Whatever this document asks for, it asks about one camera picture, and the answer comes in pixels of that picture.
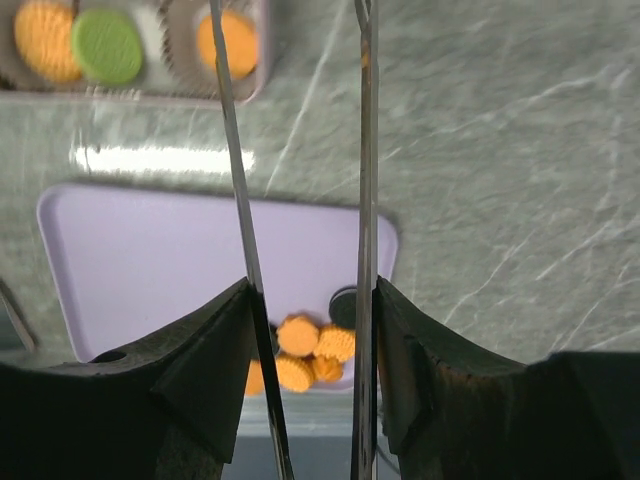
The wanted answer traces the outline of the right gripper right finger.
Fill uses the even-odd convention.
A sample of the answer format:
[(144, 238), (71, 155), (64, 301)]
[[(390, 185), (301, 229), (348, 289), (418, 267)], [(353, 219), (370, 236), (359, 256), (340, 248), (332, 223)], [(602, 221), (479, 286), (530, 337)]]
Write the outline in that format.
[(390, 282), (374, 295), (383, 430), (405, 479), (635, 479), (639, 356), (500, 356)]

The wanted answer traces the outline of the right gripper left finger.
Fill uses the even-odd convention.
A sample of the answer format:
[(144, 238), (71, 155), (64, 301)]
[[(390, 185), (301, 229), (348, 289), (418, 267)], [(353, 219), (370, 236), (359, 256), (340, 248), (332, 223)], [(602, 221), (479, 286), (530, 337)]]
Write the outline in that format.
[(1, 367), (5, 479), (215, 479), (233, 457), (255, 339), (250, 289), (88, 363)]

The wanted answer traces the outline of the green round cookie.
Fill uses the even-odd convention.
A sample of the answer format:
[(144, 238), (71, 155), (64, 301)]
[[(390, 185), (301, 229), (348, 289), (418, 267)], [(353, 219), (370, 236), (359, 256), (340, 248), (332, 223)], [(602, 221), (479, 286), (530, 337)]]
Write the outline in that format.
[(135, 23), (127, 14), (111, 8), (90, 8), (76, 16), (71, 51), (85, 77), (107, 85), (132, 82), (144, 63)]

